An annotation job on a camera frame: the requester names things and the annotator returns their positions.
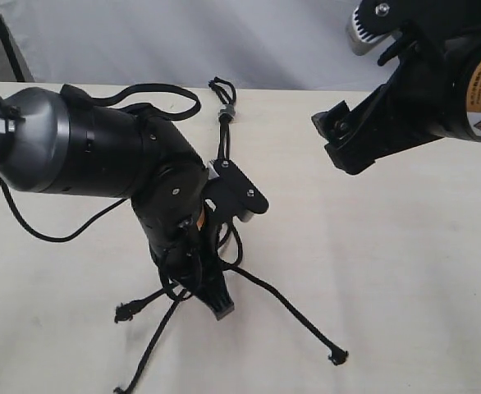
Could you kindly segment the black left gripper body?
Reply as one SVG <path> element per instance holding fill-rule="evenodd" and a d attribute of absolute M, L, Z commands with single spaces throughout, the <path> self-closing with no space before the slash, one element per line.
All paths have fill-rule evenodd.
<path fill-rule="evenodd" d="M 219 257 L 220 232 L 228 224 L 205 204 L 145 210 L 145 235 L 162 289 L 171 300 L 195 297 L 226 304 L 228 289 Z"/>

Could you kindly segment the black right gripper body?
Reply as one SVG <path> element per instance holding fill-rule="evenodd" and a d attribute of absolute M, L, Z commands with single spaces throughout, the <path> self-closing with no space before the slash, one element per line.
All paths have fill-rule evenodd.
<path fill-rule="evenodd" d="M 448 41 L 437 67 L 410 51 L 346 121 L 345 138 L 327 143 L 372 145 L 377 159 L 444 138 L 481 144 L 481 34 Z"/>

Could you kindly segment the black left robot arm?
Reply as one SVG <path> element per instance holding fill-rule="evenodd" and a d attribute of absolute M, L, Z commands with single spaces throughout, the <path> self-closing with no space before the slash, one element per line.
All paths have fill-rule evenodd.
<path fill-rule="evenodd" d="M 176 123 L 200 110 L 125 105 L 138 93 L 196 95 L 151 83 L 95 98 L 73 85 L 0 96 L 0 182 L 8 189 L 124 199 L 144 231 L 163 283 L 224 318 L 234 304 L 218 262 L 218 223 L 205 203 L 209 171 Z"/>

